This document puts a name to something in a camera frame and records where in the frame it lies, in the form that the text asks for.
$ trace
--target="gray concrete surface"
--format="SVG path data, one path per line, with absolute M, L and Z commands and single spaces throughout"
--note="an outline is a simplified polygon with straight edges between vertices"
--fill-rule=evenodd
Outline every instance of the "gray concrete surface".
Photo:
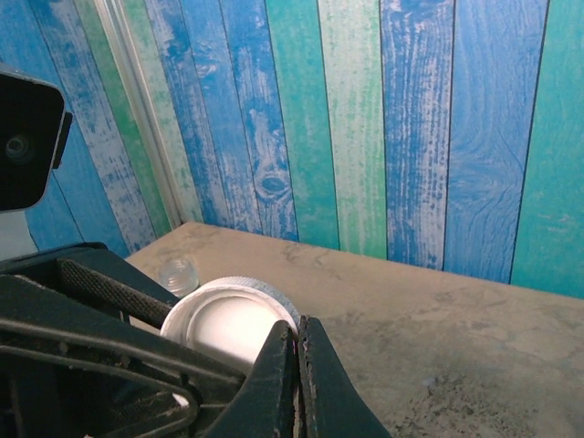
M 201 224 L 130 257 L 254 276 L 321 319 L 394 437 L 584 437 L 584 301 Z

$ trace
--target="blue wooden wall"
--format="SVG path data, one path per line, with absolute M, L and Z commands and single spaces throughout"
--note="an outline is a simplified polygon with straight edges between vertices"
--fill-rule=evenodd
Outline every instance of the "blue wooden wall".
M 584 297 L 578 0 L 122 3 L 185 219 Z M 36 246 L 167 232 L 93 0 L 0 18 L 77 121 Z

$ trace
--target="wood panel wallpaper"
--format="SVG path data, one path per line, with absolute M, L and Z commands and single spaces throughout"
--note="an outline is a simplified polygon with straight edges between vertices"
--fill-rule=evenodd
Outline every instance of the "wood panel wallpaper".
M 75 114 L 36 247 L 126 256 L 170 225 L 93 2 L 2 2 L 0 60 Z M 122 3 L 184 220 L 584 297 L 577 0 Z

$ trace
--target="camera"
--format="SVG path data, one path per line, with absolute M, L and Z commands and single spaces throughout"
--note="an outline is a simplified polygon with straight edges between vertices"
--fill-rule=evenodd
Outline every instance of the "camera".
M 72 120 L 57 87 L 0 64 L 0 212 L 42 199 Z

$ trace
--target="green plank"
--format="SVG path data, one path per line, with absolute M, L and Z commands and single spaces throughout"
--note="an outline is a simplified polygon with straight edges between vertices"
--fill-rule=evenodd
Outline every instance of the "green plank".
M 194 186 L 183 137 L 172 105 L 171 93 L 166 83 L 146 6 L 143 0 L 126 0 L 123 2 L 123 8 L 140 58 L 142 73 L 151 94 L 172 176 L 179 192 L 182 214 L 185 215 L 182 219 L 202 222 L 199 197 Z
M 98 71 L 101 75 L 114 119 L 118 124 L 128 158 L 136 174 L 142 198 L 150 214 L 154 232 L 158 237 L 161 237 L 171 231 L 171 224 L 164 210 L 164 204 L 154 179 L 150 159 L 144 149 L 138 125 L 131 112 L 130 102 L 111 54 L 108 39 L 99 21 L 98 11 L 93 0 L 74 1 L 85 29 L 91 52 L 98 65 Z
M 339 249 L 317 0 L 266 0 L 298 239 Z
M 584 298 L 584 9 L 553 0 L 512 283 Z
M 387 256 L 380 10 L 318 0 L 337 186 L 340 249 Z

